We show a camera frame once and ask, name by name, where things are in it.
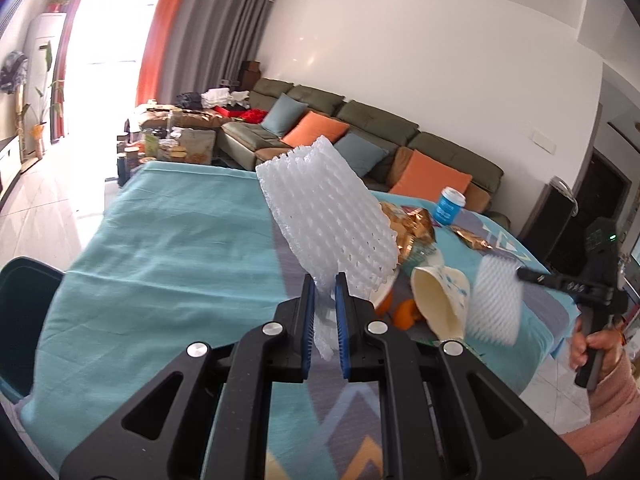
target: flower pot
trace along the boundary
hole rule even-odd
[[[42,144],[42,131],[44,130],[45,124],[47,123],[36,124],[31,129],[31,137],[33,137],[33,140],[36,145],[36,156],[38,157],[38,160],[42,160],[42,157],[44,156],[44,146]]]

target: light switch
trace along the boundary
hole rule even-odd
[[[551,155],[556,152],[556,145],[554,144],[554,142],[548,137],[545,137],[537,130],[533,130],[533,133],[531,134],[531,140],[546,152],[551,153]]]

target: red box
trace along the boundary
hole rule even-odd
[[[223,117],[230,117],[230,118],[240,117],[242,114],[244,114],[246,112],[246,110],[242,110],[242,111],[238,111],[238,112],[231,112],[231,111],[227,110],[226,108],[223,108],[222,106],[214,107],[213,111],[219,113]]]

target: sofa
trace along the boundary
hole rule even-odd
[[[472,184],[488,193],[489,198],[500,186],[504,172],[484,157],[449,140],[419,131],[418,124],[385,110],[353,100],[345,103],[344,96],[338,94],[262,78],[249,92],[249,104],[251,108],[270,110],[281,94],[307,104],[316,113],[349,124],[348,132],[388,151],[388,155],[363,177],[364,183],[371,190],[389,191],[392,187],[393,183],[389,182],[388,177],[400,147],[417,150],[446,166],[471,174]],[[260,124],[241,122],[222,125],[217,147],[249,171],[254,171],[258,164],[292,149]],[[490,210],[479,212],[509,229],[510,221],[505,215]]]

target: hand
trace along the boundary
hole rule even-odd
[[[606,328],[600,332],[595,332],[587,337],[581,332],[582,318],[575,322],[574,335],[571,338],[571,353],[569,355],[569,365],[572,370],[584,366],[587,362],[587,346],[598,350],[604,350],[602,368],[598,382],[607,377],[620,362],[622,358],[622,339],[620,332]]]

